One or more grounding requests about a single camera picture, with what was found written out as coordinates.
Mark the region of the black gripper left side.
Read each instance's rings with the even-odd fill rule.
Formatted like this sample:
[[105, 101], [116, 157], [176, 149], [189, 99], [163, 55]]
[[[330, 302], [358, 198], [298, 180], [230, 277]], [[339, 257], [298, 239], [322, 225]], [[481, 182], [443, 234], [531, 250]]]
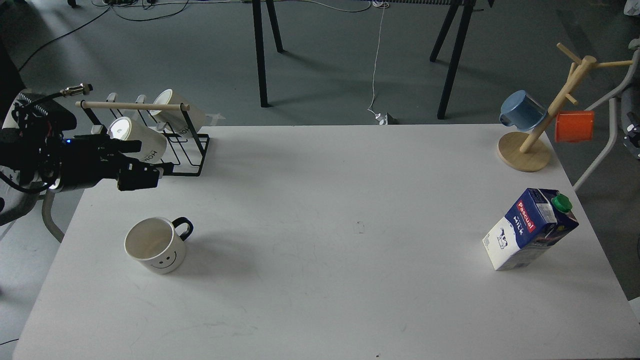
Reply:
[[107, 134], [89, 134], [62, 139], [57, 151], [57, 178], [48, 187], [66, 192], [94, 187], [103, 179], [117, 180], [119, 191], [137, 191], [158, 186], [165, 174], [173, 174], [175, 164], [131, 162], [126, 153], [138, 153], [140, 140], [119, 140]]

